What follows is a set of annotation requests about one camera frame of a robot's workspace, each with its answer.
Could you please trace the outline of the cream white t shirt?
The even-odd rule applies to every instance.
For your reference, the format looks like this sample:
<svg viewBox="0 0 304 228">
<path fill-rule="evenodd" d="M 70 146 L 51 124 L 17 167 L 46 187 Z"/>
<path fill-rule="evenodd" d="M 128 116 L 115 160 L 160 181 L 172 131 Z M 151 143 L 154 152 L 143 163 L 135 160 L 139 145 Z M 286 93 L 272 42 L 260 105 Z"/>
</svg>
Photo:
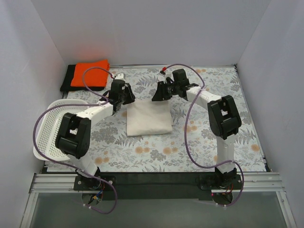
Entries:
<svg viewBox="0 0 304 228">
<path fill-rule="evenodd" d="M 172 133 L 168 101 L 139 100 L 127 106 L 127 136 Z"/>
</svg>

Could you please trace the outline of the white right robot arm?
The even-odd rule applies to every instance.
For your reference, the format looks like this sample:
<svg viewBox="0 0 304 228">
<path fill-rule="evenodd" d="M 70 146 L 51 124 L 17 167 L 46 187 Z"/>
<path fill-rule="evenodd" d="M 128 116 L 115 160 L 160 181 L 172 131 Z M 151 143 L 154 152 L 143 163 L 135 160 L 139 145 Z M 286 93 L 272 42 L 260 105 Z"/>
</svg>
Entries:
<svg viewBox="0 0 304 228">
<path fill-rule="evenodd" d="M 212 166 L 214 183 L 221 189 L 232 186 L 239 169 L 234 160 L 235 140 L 242 125 L 234 98 L 214 95 L 203 86 L 190 83 L 184 69 L 174 70 L 172 76 L 157 83 L 152 101 L 167 101 L 177 95 L 191 106 L 199 105 L 207 110 L 210 129 L 217 140 L 217 163 Z"/>
</svg>

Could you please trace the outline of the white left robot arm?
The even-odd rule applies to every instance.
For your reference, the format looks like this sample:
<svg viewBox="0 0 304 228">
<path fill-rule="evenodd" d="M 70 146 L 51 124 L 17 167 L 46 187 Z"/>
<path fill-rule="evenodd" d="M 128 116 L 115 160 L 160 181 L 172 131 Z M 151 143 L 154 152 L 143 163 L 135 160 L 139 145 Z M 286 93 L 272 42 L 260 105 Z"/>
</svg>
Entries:
<svg viewBox="0 0 304 228">
<path fill-rule="evenodd" d="M 103 119 L 117 113 L 122 105 L 135 101 L 129 83 L 115 79 L 110 90 L 103 94 L 98 103 L 76 114 L 63 115 L 55 146 L 76 166 L 81 181 L 91 190 L 100 187 L 99 168 L 88 154 L 91 141 L 91 129 Z"/>
</svg>

